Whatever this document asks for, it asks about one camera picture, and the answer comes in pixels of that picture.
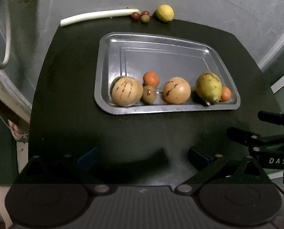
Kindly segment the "round tan passion fruit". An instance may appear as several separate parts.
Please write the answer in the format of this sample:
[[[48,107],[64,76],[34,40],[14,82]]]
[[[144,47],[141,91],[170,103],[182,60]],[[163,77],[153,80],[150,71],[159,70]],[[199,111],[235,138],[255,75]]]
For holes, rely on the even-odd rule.
[[[183,104],[191,95],[190,84],[182,77],[173,77],[165,83],[163,96],[171,104]]]

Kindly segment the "red jujube right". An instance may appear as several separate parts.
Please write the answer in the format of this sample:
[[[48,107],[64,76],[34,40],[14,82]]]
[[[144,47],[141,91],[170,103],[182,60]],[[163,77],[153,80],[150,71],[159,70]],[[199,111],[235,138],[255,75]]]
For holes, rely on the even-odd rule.
[[[150,13],[149,13],[149,11],[144,10],[141,14],[142,14],[142,15],[149,15]]]

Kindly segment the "striped tan melon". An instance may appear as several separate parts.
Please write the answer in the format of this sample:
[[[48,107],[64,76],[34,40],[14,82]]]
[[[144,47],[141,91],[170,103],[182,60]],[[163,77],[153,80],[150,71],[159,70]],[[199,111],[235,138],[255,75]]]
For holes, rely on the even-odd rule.
[[[116,77],[111,84],[112,101],[122,107],[133,106],[143,95],[143,85],[137,79],[127,76]]]

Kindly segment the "orange tangerine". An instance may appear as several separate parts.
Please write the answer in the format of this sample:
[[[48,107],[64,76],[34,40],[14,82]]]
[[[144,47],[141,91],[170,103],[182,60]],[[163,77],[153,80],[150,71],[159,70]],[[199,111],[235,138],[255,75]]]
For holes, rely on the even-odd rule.
[[[231,97],[232,97],[231,90],[228,87],[223,87],[220,101],[227,102],[231,99]]]
[[[150,85],[152,87],[157,87],[160,83],[159,76],[153,72],[146,72],[143,76],[144,85]]]

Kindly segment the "red jujube left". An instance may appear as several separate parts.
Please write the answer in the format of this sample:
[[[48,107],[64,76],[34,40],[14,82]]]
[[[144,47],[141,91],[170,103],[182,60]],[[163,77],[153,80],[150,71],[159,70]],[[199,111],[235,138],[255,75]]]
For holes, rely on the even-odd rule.
[[[140,19],[140,14],[138,12],[133,12],[131,14],[131,18],[134,20],[134,21],[138,21]]]

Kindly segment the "small brown kiwi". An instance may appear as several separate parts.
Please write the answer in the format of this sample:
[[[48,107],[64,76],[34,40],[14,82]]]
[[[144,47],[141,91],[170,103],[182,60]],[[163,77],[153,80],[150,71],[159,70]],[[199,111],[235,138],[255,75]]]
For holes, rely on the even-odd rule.
[[[142,15],[142,16],[140,17],[140,19],[141,19],[141,22],[142,22],[142,23],[149,23],[149,21],[150,21],[150,16],[147,15],[147,14],[144,14],[144,15]]]
[[[151,85],[144,86],[142,100],[147,104],[153,104],[157,98],[156,88]]]

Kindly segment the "red jujube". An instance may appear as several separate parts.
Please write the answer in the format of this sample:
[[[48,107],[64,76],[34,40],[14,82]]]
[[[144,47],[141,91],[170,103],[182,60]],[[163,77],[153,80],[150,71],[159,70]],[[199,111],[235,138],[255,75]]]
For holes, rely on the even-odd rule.
[[[134,21],[138,21],[140,19],[140,14],[138,12],[133,12],[131,14],[131,18],[134,20]]]
[[[149,11],[144,10],[141,14],[142,14],[142,15],[149,15],[150,13],[149,13]]]

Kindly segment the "white green leek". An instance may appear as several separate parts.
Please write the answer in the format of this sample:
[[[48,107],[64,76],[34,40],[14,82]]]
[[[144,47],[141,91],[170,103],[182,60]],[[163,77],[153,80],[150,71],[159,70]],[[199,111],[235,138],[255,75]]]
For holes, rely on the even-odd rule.
[[[60,27],[64,27],[64,26],[68,26],[68,25],[71,25],[71,24],[75,24],[75,23],[83,22],[83,21],[88,21],[88,20],[128,16],[128,15],[131,15],[132,13],[134,13],[134,12],[141,15],[141,11],[139,9],[136,9],[136,8],[88,12],[88,13],[74,15],[74,16],[62,19],[60,21]]]

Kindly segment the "green yellow pear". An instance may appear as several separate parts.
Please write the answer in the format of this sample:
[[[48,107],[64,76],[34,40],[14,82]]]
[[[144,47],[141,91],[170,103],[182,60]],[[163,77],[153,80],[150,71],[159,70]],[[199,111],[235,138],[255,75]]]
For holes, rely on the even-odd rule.
[[[197,78],[195,90],[207,105],[214,105],[220,101],[222,82],[216,74],[204,72]]]

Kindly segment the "metal baking tray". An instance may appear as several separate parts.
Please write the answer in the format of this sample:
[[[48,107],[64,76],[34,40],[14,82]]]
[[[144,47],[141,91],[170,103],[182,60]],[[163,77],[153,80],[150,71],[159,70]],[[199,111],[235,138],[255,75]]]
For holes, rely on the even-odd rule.
[[[127,76],[142,82],[143,75],[149,71],[155,72],[160,81],[153,104],[146,105],[138,101],[127,108],[115,104],[111,97],[114,79]],[[216,74],[222,85],[231,90],[229,101],[207,106],[193,93],[184,104],[174,105],[166,102],[163,88],[169,79],[182,77],[194,90],[198,77],[207,71]],[[241,103],[237,87],[215,49],[195,41],[140,33],[109,33],[101,38],[94,97],[102,110],[115,115],[236,110]]]

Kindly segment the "small brown kiwi far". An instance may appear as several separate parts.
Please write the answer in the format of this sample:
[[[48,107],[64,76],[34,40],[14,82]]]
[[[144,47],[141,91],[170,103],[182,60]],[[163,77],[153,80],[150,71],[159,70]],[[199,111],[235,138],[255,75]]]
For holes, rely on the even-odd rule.
[[[147,104],[153,104],[157,98],[156,88],[151,85],[144,86],[142,100]]]

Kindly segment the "yellow lemon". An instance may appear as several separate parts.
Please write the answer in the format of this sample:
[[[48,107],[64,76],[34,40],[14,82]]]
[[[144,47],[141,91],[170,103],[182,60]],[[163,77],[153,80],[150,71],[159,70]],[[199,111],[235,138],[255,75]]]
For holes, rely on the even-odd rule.
[[[169,5],[161,5],[156,9],[156,16],[163,22],[173,21],[175,13]]]

